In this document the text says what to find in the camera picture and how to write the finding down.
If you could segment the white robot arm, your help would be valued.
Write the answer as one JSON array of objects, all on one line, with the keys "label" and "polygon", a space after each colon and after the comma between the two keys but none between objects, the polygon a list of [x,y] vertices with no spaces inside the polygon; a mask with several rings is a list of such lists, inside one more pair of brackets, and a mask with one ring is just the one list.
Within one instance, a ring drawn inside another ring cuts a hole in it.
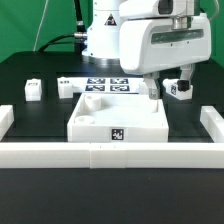
[{"label": "white robot arm", "polygon": [[83,59],[143,76],[152,99],[159,97],[159,73],[171,68],[181,75],[163,81],[166,93],[190,99],[195,64],[210,55],[210,21],[200,0],[93,0]]}]

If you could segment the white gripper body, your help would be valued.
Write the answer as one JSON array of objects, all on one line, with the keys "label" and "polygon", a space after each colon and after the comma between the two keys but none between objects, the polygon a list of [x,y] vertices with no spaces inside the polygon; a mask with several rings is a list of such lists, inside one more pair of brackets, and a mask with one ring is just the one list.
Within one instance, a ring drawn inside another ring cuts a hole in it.
[{"label": "white gripper body", "polygon": [[208,18],[194,16],[191,27],[173,30],[171,19],[125,21],[120,29],[120,64],[127,74],[144,75],[206,61],[211,55]]}]

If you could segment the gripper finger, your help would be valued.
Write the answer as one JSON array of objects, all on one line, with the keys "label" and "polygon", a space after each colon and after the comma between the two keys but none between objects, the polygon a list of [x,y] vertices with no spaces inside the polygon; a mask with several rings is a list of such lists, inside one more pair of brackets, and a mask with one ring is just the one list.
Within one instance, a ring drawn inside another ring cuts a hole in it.
[{"label": "gripper finger", "polygon": [[194,64],[184,65],[180,67],[180,70],[181,70],[180,78],[177,81],[178,90],[185,92],[188,91],[191,87],[191,79],[195,71],[195,65]]},{"label": "gripper finger", "polygon": [[159,98],[159,84],[158,84],[159,73],[153,72],[143,76],[144,82],[148,87],[149,98],[157,100]]}]

